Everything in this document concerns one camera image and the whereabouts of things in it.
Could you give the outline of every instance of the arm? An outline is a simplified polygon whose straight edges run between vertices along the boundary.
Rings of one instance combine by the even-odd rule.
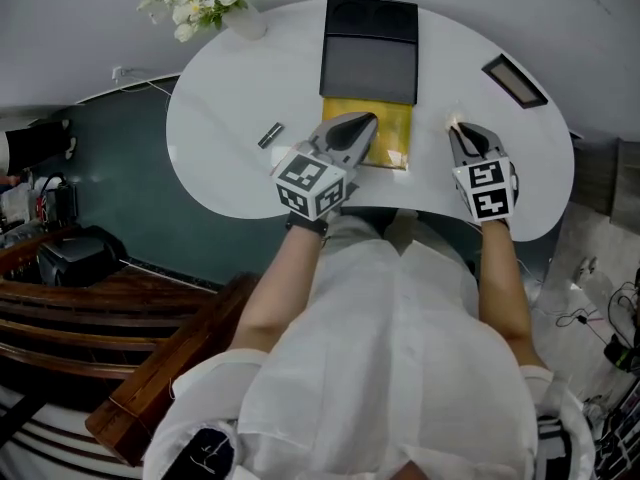
[[[232,348],[270,352],[289,324],[307,307],[322,248],[320,235],[293,226],[245,306]]]
[[[505,339],[520,366],[546,368],[533,347],[529,303],[509,228],[484,222],[482,234],[480,321]]]

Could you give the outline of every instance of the black and white marker cube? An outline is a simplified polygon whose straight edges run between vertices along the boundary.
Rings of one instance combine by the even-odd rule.
[[[316,220],[346,199],[347,171],[292,149],[271,175],[280,202]]]
[[[513,215],[514,187],[509,158],[454,167],[453,177],[475,222]]]

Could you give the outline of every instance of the white cloth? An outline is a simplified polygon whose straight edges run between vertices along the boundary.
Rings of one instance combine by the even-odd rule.
[[[238,420],[244,477],[387,480],[413,461],[433,480],[531,478],[532,392],[506,342],[470,316],[473,276],[418,242],[400,256],[361,221],[332,229],[309,307],[269,355],[232,350],[176,382],[144,478],[161,478],[179,435],[217,419]],[[552,374],[526,372],[540,396]]]
[[[6,176],[9,172],[9,141],[7,134],[0,132],[0,176]]]

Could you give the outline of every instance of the white wall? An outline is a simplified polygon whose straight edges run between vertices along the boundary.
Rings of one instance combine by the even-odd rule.
[[[267,8],[297,0],[261,0]],[[640,140],[640,0],[407,0],[454,18],[524,64],[570,127]],[[138,0],[0,0],[0,108],[73,103],[116,65],[182,70],[211,35],[180,44]]]

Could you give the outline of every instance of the white table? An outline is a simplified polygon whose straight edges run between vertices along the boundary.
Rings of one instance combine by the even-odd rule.
[[[320,123],[318,93],[326,0],[268,11],[259,41],[227,30],[186,67],[167,116],[169,157],[185,189],[206,208],[243,219],[286,213],[269,178],[272,149],[307,139]],[[445,123],[452,111],[493,130],[516,166],[520,198],[515,240],[548,232],[561,217],[573,181],[567,126],[549,95],[522,109],[483,71],[504,51],[448,18],[419,11],[418,104],[413,109],[407,171],[362,167],[349,206],[411,208],[460,219],[470,215],[456,192]],[[266,150],[257,144],[279,121]]]

